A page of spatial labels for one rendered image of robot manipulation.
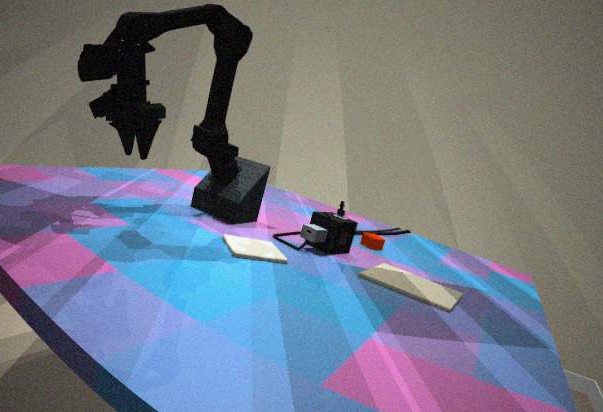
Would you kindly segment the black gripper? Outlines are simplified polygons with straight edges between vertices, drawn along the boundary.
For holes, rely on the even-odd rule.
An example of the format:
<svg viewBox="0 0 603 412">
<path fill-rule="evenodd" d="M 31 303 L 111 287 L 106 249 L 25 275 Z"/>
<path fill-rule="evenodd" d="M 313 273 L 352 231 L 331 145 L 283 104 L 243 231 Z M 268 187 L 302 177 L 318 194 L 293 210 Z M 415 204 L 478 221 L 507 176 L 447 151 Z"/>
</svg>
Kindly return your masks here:
<svg viewBox="0 0 603 412">
<path fill-rule="evenodd" d="M 150 80 L 146 80 L 145 75 L 117 78 L 117 84 L 114 84 L 116 88 L 118 82 L 122 82 L 122 88 L 126 88 L 130 106 L 121 105 L 107 114 L 105 120 L 113 121 L 109 124 L 118 130 L 126 155 L 132 154 L 136 134 L 140 159 L 147 159 L 152 140 L 162 123 L 160 119 L 166 118 L 166 108 L 161 103 L 150 104 L 150 101 L 146 101 L 146 86 Z"/>
</svg>

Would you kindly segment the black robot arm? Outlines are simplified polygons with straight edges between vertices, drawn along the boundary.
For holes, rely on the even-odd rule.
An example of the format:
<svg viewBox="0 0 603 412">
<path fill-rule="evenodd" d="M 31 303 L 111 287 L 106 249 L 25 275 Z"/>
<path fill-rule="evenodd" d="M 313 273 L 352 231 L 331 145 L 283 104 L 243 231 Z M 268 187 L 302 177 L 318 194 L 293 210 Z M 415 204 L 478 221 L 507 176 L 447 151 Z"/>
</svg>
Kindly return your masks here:
<svg viewBox="0 0 603 412">
<path fill-rule="evenodd" d="M 203 24 L 207 24 L 214 35 L 217 62 L 204 120 L 193 127 L 191 141 L 194 150 L 206 156 L 210 164 L 209 179 L 229 184 L 242 167 L 235 159 L 238 146 L 228 143 L 225 119 L 238 62 L 247 54 L 253 33 L 221 5 L 206 4 L 159 13 L 124 13 L 103 44 L 84 44 L 78 75 L 82 82 L 111 79 L 116 73 L 117 78 L 146 75 L 145 53 L 155 51 L 149 40 L 167 31 Z M 94 118 L 104 117 L 121 105 L 130 106 L 122 82 L 118 82 L 118 88 L 114 84 L 89 102 Z"/>
</svg>

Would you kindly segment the black cable with white plug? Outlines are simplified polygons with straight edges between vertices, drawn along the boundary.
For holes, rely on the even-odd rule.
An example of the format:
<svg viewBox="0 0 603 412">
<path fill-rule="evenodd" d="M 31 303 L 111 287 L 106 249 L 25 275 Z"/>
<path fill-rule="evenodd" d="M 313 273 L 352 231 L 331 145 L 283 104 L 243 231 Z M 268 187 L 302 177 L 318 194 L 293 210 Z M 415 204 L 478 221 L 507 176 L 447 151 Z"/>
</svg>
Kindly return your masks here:
<svg viewBox="0 0 603 412">
<path fill-rule="evenodd" d="M 400 229 L 400 227 L 398 228 L 392 228 L 392 229 L 382 229 L 382 230 L 377 230 L 377 231 L 391 231 L 391 230 L 397 230 Z M 293 235 L 293 234 L 300 234 L 300 237 L 306 239 L 306 241 L 300 246 L 300 247 L 296 247 L 280 238 L 278 238 L 277 236 L 284 236 L 284 235 Z M 288 232 L 288 233 L 279 233 L 279 234 L 274 234 L 273 238 L 275 238 L 276 240 L 296 249 L 296 250 L 301 250 L 309 241 L 313 242 L 313 243 L 323 243 L 326 241 L 327 238 L 327 234 L 328 234 L 328 230 L 324 229 L 320 226 L 317 226 L 315 224 L 303 224 L 302 230 L 298 231 L 298 232 Z"/>
</svg>

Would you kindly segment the orange-red rectangular block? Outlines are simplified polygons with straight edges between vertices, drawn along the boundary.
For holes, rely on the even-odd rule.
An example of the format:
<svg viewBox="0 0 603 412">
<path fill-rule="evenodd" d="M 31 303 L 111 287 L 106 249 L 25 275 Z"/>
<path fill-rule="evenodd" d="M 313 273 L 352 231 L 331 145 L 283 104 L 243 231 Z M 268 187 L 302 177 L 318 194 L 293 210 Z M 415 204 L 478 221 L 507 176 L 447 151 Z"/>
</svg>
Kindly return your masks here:
<svg viewBox="0 0 603 412">
<path fill-rule="evenodd" d="M 375 233 L 363 233 L 360 243 L 373 250 L 383 250 L 385 239 Z"/>
</svg>

